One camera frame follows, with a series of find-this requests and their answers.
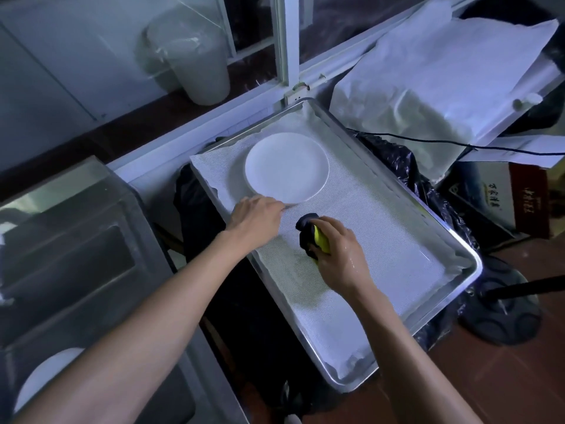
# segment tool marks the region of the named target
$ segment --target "black round base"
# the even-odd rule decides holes
[[[507,285],[527,283],[517,270],[496,257],[483,257],[484,270],[475,283],[475,295],[470,298],[460,318],[463,327],[487,342],[516,345],[537,335],[541,325],[541,310],[536,295],[489,302],[481,293]]]

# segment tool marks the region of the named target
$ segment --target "window pane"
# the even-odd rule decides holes
[[[0,181],[109,162],[276,78],[272,35],[269,0],[0,0]]]
[[[423,0],[300,0],[300,63]]]

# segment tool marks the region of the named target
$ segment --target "tray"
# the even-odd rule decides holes
[[[415,334],[480,275],[482,271],[480,258],[466,242],[464,242],[441,219],[432,213],[425,204],[417,198],[416,195],[407,189],[406,186],[400,182],[383,163],[372,155],[363,145],[357,142],[357,140],[351,137],[347,130],[327,110],[320,106],[316,100],[312,98],[302,99],[297,104],[250,126],[246,130],[214,143],[210,147],[204,149],[202,153],[213,151],[224,146],[230,146],[250,134],[259,132],[267,125],[280,120],[283,116],[293,111],[300,110],[303,105],[309,105],[312,110],[314,110],[316,116],[320,118],[322,122],[359,157],[359,159],[378,177],[378,180],[382,181],[389,189],[393,189],[396,194],[406,201],[406,204],[416,208],[416,212],[423,217],[423,219],[418,219],[416,221],[417,223],[425,223],[427,225],[426,229],[433,230],[433,233],[438,235],[444,243],[448,244],[449,248],[453,249],[457,256],[461,256],[471,263],[470,266],[462,269],[460,275],[457,275],[452,279],[452,281],[449,281],[446,285],[439,288],[439,290],[420,303],[411,313],[403,316],[405,326],[412,334]],[[194,167],[193,171],[196,177],[200,180],[209,198],[216,206],[218,212],[224,220],[229,220],[230,215],[218,200],[215,190],[208,186],[199,171],[194,169]],[[248,256],[248,258],[257,271],[257,274],[263,280],[273,299],[279,306],[287,322],[297,335],[300,343],[304,346],[306,352],[319,369],[321,375],[331,387],[336,389],[338,392],[353,391],[378,369],[378,365],[374,358],[372,356],[366,357],[365,359],[359,360],[353,371],[351,371],[347,376],[338,378],[331,366],[321,360],[318,352],[313,346],[313,343],[300,327],[300,323],[294,317],[293,310],[290,308],[286,298],[259,259],[258,253],[254,251]]]

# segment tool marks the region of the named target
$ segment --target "trash can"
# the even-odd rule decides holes
[[[230,93],[224,30],[186,5],[155,18],[147,27],[152,49],[168,62],[190,99],[218,104]]]

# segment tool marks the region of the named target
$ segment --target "window frame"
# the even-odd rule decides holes
[[[454,12],[476,0],[451,0]],[[266,108],[283,104],[300,83],[310,89],[352,68],[384,33],[402,23],[425,1],[375,25],[300,65],[300,0],[271,0],[277,75],[265,84],[116,159],[108,167],[130,183],[175,160],[187,163],[207,142]]]

